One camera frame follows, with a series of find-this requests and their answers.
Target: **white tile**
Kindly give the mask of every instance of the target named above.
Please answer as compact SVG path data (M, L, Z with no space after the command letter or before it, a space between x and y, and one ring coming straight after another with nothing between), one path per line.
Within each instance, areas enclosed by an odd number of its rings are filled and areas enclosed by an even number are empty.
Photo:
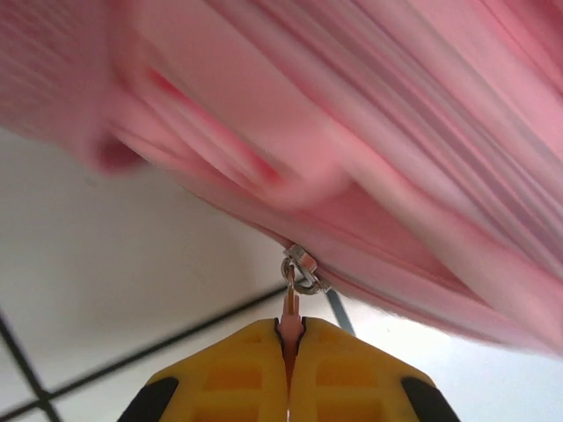
M358 338L429 375L463 422L559 422L563 360L477 344L344 299Z
M4 349L0 338L0 415L8 410L29 402L33 395L19 374L13 359Z
M302 298L301 307L303 315L321 317L335 323L333 313L323 295ZM258 319L278 317L281 309L282 300L277 299L245 312L197 338L172 346L116 375L110 375L89 387L58 399L56 408L65 422L115 422L151 375L230 336Z
M0 134L0 306L47 387L274 286L282 248L158 171Z
M34 411L25 416L12 419L10 422L48 422L41 411Z

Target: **pink cloth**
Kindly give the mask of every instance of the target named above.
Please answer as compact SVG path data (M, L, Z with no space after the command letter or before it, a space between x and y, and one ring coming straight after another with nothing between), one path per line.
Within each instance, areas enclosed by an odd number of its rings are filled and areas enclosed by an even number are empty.
M563 354L560 0L0 11L3 125L164 166L345 294Z

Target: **dark grout line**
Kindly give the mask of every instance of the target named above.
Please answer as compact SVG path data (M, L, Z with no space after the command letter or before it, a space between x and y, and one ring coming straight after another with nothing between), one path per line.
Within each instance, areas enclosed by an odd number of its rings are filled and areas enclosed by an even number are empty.
M333 314L336 317L336 322L338 323L340 328L348 332L348 334L355 336L354 326L352 325L352 322L350 321L350 318L348 317L348 314L344 309L344 303L342 303L342 300L340 299L338 293L336 293L334 290L329 290L328 292L326 292L326 299L328 299L328 302L333 309Z
M40 404L39 400L34 400L27 404L23 404L11 411L7 411L4 415L0 415L0 422L8 422L9 420L18 418L30 411L40 409L39 404Z
M0 335L8 347L12 358L16 361L27 384L32 389L38 399L37 406L40 407L47 416L49 422L62 422L53 405L49 402L49 394L43 389L39 377L35 374L29 359L24 354L24 350L18 344L16 337L12 334L10 327L6 323L4 315L0 311Z
M127 367L141 359L144 359L152 355L153 353L159 352L168 346L172 346L175 343L178 343L182 340L185 340L186 338L193 336L194 334L199 333L200 331L206 330L207 328L210 328L215 324L221 323L225 319L234 317L237 314L240 314L246 310L254 308L255 306L261 305L262 303L267 302L271 299L274 299L275 297L284 294L286 291L287 291L287 284L284 283L282 286L277 287L276 289L271 290L270 292L267 292L263 295L255 297L254 299L251 299L249 302L245 302L241 305L238 305L233 309L223 312L222 314L219 314L217 316L214 316L209 320L199 323L193 327L185 328L184 330L170 336L169 338L165 338L161 341L158 341L151 346L144 347L143 349L137 352L131 353L128 357L117 360L114 363L111 363L101 369L93 371L90 374L85 375L73 382L69 382L68 384L48 394L48 398L55 399L64 396L65 394L68 394L71 391L74 391L75 389L79 389L90 382L96 381L104 376L110 375L111 373L121 370L124 367Z

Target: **metal zipper slider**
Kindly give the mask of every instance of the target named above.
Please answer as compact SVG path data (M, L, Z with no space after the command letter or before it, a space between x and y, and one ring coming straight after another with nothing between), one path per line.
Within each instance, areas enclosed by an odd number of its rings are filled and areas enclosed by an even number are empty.
M331 287L326 280L320 279L315 272L317 271L317 261L298 244L294 244L285 250L286 258L281 264L281 274L285 280L288 279L288 271L294 266L299 271L307 284L295 283L294 289L300 295L315 295L316 293L326 293Z

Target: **pink bag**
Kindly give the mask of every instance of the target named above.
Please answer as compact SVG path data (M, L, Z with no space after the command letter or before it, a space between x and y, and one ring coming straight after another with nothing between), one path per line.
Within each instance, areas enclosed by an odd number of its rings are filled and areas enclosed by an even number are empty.
M1 6L22 39L2 124L101 170L164 166L346 295L563 353L563 2L44 3L57 19ZM63 13L79 42L25 43ZM29 51L66 72L56 95L14 76Z

